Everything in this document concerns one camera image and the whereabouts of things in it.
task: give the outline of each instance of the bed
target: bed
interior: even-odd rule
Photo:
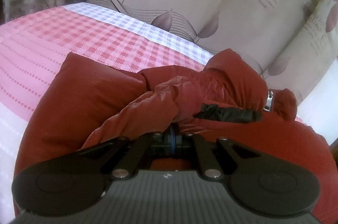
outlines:
[[[114,10],[77,3],[0,26],[0,223],[14,218],[11,183],[23,133],[69,52],[127,71],[180,65],[200,71],[212,54]]]

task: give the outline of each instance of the round metal bolt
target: round metal bolt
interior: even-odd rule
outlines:
[[[221,172],[213,168],[206,170],[204,174],[210,178],[217,178],[221,176]]]
[[[112,176],[114,176],[116,178],[125,178],[128,174],[129,174],[129,172],[125,169],[122,169],[122,168],[118,168],[118,169],[112,171]]]

